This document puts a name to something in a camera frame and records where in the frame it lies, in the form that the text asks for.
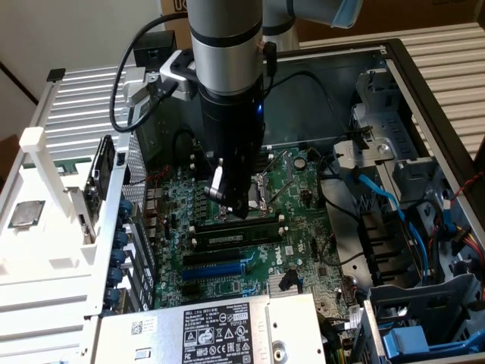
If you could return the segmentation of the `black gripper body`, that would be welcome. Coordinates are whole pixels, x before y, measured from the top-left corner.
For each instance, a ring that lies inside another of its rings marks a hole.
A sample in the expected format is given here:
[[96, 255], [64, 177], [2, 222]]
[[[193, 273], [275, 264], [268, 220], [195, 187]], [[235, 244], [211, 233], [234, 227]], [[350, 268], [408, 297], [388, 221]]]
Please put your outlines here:
[[243, 93], [222, 96], [199, 87], [205, 140], [214, 153], [215, 168], [224, 160], [227, 198], [211, 200], [245, 219], [249, 213], [249, 189], [255, 160], [264, 138], [264, 92], [253, 86]]

